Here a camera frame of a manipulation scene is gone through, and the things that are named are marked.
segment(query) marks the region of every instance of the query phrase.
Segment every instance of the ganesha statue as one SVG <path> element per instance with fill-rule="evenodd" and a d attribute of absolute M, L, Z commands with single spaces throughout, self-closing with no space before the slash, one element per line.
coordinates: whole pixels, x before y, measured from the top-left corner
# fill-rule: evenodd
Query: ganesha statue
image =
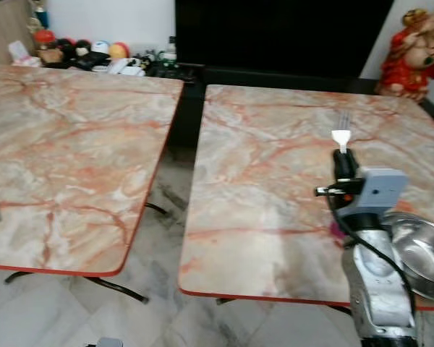
<path fill-rule="evenodd" d="M 420 102 L 434 80 L 434 12 L 413 9 L 402 22 L 405 29 L 392 38 L 376 92 Z"/>

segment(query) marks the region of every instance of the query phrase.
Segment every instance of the black cable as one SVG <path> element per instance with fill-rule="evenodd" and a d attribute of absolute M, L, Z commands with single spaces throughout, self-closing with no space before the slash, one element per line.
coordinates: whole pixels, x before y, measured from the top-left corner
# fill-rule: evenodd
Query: black cable
<path fill-rule="evenodd" d="M 333 201 L 330 198 L 331 195 L 326 195 L 326 202 L 328 203 L 328 207 L 333 214 L 333 217 L 335 221 L 338 223 L 339 227 L 342 229 L 342 231 L 347 235 L 350 236 L 355 242 L 358 244 L 361 244 L 362 246 L 368 248 L 371 252 L 375 253 L 379 258 L 387 262 L 400 276 L 402 281 L 404 282 L 405 290 L 407 291 L 408 297 L 410 299 L 410 305 L 412 307 L 412 315 L 414 317 L 415 311 L 416 311 L 416 305 L 414 302 L 414 294 L 412 291 L 412 286 L 410 285 L 410 282 L 407 280 L 407 276 L 405 275 L 405 272 L 387 255 L 382 253 L 379 249 L 372 246 L 368 242 L 366 242 L 364 239 L 362 239 L 360 236 L 358 236 L 355 232 L 350 229 L 350 227 L 347 225 L 346 222 L 339 216 L 338 212 L 333 206 Z"/>

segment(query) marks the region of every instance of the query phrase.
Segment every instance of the marble table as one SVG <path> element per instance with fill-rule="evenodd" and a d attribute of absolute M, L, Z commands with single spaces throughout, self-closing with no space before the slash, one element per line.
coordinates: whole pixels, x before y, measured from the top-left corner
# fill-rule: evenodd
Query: marble table
<path fill-rule="evenodd" d="M 0 66 L 0 269 L 121 271 L 182 82 Z"/>
<path fill-rule="evenodd" d="M 341 240 L 316 186 L 333 182 L 338 110 L 363 166 L 409 176 L 395 210 L 434 221 L 434 121 L 413 101 L 208 86 L 179 269 L 192 295 L 348 305 Z M 418 298 L 419 309 L 434 301 Z"/>

